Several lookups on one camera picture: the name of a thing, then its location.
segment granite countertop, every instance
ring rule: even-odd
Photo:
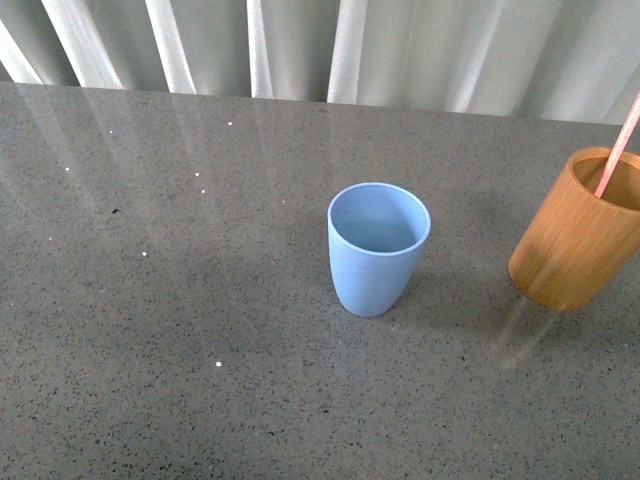
[[[618,127],[13,83],[0,112],[1,478],[640,476],[640,260],[572,313],[507,272]],[[363,181],[433,218],[372,319],[326,245]]]

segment cup rim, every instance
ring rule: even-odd
[[[606,163],[607,158],[609,158],[609,154],[611,153],[611,150],[612,149],[609,147],[587,147],[587,148],[582,148],[580,150],[576,150],[571,155],[571,157],[569,158],[569,161],[567,162],[567,167],[568,167],[567,169],[569,170],[569,175],[574,180],[576,185],[578,185],[578,187],[582,191],[584,191],[587,195],[589,195],[591,198],[596,200],[596,202],[603,203],[615,209],[629,212],[630,214],[633,214],[633,215],[640,215],[640,209],[636,210],[633,208],[623,207],[616,203],[605,200],[604,198],[597,197],[594,192],[592,192],[587,187],[585,187],[584,184],[578,179],[578,177],[576,177],[574,167],[577,163],[583,162],[586,160],[603,160]],[[629,158],[633,158],[635,162],[630,162]],[[632,168],[640,170],[640,156],[635,153],[625,150],[624,152],[622,152],[619,162],[623,162]]]
[[[374,186],[375,187],[384,187],[384,188],[397,190],[397,191],[403,193],[404,195],[409,196],[414,202],[416,202],[418,204],[418,206],[420,206],[420,208],[424,212],[425,217],[427,219],[427,226],[425,228],[424,234],[420,237],[419,240],[414,242],[411,246],[409,246],[409,247],[407,247],[405,249],[402,249],[402,250],[397,250],[395,252],[374,252],[373,250],[367,250],[367,249],[358,247],[357,245],[354,245],[353,243],[347,241],[342,235],[340,235],[340,233],[338,232],[336,227],[333,225],[333,220],[331,218],[331,213],[332,213],[332,210],[333,210],[333,206],[335,205],[336,201],[340,197],[342,197],[347,192],[350,192],[351,190],[355,190],[355,189],[358,189],[358,188],[374,187]],[[431,215],[429,214],[429,210],[427,209],[425,204],[422,202],[422,200],[420,200],[416,195],[411,193],[409,190],[406,190],[406,189],[404,189],[402,187],[398,187],[397,185],[393,185],[391,183],[384,183],[384,182],[356,183],[355,185],[351,185],[351,186],[341,190],[340,192],[338,192],[336,194],[335,197],[333,197],[333,200],[331,200],[331,203],[329,204],[329,208],[327,209],[327,220],[328,220],[328,223],[329,223],[329,228],[331,229],[331,231],[333,233],[335,233],[336,237],[342,243],[344,243],[345,245],[349,246],[350,248],[353,248],[354,250],[356,250],[358,252],[366,253],[367,255],[373,255],[373,256],[377,256],[377,257],[393,257],[393,256],[402,255],[404,253],[411,252],[412,250],[415,250],[415,249],[419,248],[426,241],[427,237],[429,236],[429,233],[431,233]]]

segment straw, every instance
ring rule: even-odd
[[[620,130],[620,135],[618,135],[618,139],[613,145],[613,149],[611,149],[609,160],[607,160],[607,164],[604,166],[602,178],[600,179],[598,188],[596,188],[596,197],[602,197],[604,189],[607,188],[607,183],[609,183],[609,179],[611,178],[611,175],[613,175],[613,170],[616,168],[618,160],[620,160],[620,155],[622,155],[624,147],[626,147],[627,142],[629,141],[629,137],[633,133],[633,129],[636,128],[638,117],[640,117],[640,92],[638,92],[638,96],[633,101],[631,111],[629,111],[629,115],[627,115],[627,119],[622,125],[622,130]]]

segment white curtain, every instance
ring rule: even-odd
[[[622,123],[639,0],[0,0],[0,80]]]

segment orange cup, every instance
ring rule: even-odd
[[[640,157],[624,152],[602,198],[594,191],[611,149],[575,152],[509,260],[531,300],[582,307],[640,249]]]

